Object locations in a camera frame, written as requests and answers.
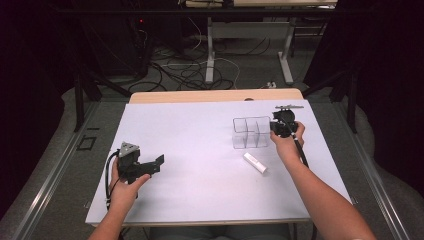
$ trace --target desk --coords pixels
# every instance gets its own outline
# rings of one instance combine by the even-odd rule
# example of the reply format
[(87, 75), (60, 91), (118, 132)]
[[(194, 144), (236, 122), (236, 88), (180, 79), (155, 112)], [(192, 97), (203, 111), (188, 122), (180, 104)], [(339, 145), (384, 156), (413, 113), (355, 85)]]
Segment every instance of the desk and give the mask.
[[(335, 5), (337, 0), (234, 0), (234, 7), (300, 7)], [(187, 7), (192, 8), (220, 8), (222, 1), (186, 1)], [(213, 82), (215, 52), (213, 38), (270, 38), (284, 39), (283, 51), (278, 52), (284, 80), (286, 84), (293, 84), (293, 77), (287, 62), (290, 44), (293, 39), (296, 18), (289, 22), (249, 22), (249, 23), (213, 23), (208, 17), (208, 63), (206, 69), (206, 82)]]
[[(246, 98), (255, 100), (243, 101)], [(308, 221), (272, 141), (263, 148), (232, 146), (233, 118), (272, 116), (276, 105), (287, 104), (305, 107), (294, 112), (307, 126), (304, 151), (311, 170), (350, 201), (312, 109), (298, 90), (136, 93), (126, 106), (110, 153), (126, 141), (140, 146), (140, 162), (164, 154), (165, 163), (140, 189), (124, 225)], [(246, 152), (268, 167), (263, 175), (242, 158)], [(89, 224), (97, 225), (106, 214), (104, 191), (103, 174), (87, 215)]]

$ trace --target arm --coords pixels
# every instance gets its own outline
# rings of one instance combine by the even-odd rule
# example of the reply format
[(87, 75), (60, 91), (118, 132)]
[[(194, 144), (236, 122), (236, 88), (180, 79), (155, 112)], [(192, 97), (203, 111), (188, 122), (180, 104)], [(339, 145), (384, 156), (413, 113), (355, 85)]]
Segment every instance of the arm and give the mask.
[(90, 240), (118, 239), (122, 223), (134, 204), (138, 189), (149, 179), (150, 176), (145, 174), (130, 185), (126, 184), (124, 180), (119, 180), (118, 161), (115, 159), (109, 185), (109, 188), (113, 188), (109, 211), (91, 234)]
[[(298, 124), (296, 136), (303, 146), (305, 126), (300, 122)], [(272, 132), (271, 139), (312, 221), (325, 239), (376, 239), (352, 204), (303, 165), (291, 137), (280, 138)]]

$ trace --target person's right hand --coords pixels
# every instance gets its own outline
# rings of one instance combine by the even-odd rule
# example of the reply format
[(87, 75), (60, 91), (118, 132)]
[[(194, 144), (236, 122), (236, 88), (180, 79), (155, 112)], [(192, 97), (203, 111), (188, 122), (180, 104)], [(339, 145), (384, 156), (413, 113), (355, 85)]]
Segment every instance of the person's right hand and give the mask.
[[(296, 137), (299, 140), (300, 145), (303, 147), (304, 140), (302, 138), (303, 132), (305, 132), (305, 125), (301, 122), (296, 122), (298, 127), (296, 131)], [(277, 136), (274, 131), (271, 131), (271, 140), (275, 143), (277, 147), (278, 156), (280, 156), (283, 162), (289, 159), (299, 159), (299, 151), (297, 150), (296, 144), (291, 136), (286, 138), (281, 138)]]
[(109, 211), (117, 210), (127, 214), (134, 204), (137, 192), (140, 187), (150, 179), (149, 174), (144, 174), (135, 182), (126, 184), (126, 179), (120, 179), (118, 175), (118, 158), (115, 158), (112, 168), (112, 180), (109, 188), (112, 189), (112, 197)]

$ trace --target transparent container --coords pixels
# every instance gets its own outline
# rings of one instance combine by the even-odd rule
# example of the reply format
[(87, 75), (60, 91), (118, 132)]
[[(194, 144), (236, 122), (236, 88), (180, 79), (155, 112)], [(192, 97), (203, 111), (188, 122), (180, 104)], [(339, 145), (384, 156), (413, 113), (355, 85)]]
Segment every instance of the transparent container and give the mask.
[(270, 133), (269, 117), (233, 119), (233, 147), (235, 149), (267, 147)]

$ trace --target small white object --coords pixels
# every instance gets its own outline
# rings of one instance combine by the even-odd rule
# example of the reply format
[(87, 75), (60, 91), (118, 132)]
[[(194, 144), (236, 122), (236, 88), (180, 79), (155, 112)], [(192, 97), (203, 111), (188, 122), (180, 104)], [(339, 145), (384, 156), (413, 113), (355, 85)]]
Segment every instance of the small white object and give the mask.
[(260, 163), (255, 157), (253, 157), (250, 153), (245, 153), (243, 155), (244, 160), (248, 161), (252, 166), (254, 166), (259, 172), (262, 174), (265, 172), (267, 167), (265, 167), (262, 163)]

